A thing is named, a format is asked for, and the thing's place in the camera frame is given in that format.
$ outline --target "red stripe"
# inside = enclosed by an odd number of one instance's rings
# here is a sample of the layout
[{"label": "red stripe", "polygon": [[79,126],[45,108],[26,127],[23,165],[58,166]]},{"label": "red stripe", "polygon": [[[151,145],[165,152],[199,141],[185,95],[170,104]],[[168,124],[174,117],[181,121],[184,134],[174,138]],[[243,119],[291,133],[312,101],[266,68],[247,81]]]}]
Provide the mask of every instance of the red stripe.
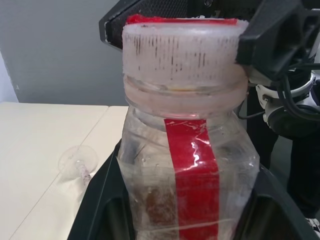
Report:
[{"label": "red stripe", "polygon": [[216,240],[219,226],[210,223],[219,220],[219,172],[206,120],[164,122],[175,171],[180,240]]},{"label": "red stripe", "polygon": [[235,18],[230,19],[212,19],[212,18],[164,18],[159,16],[145,17],[140,14],[129,16],[126,24],[147,24],[147,23],[179,23],[179,24],[222,24],[236,25],[238,22]]}]

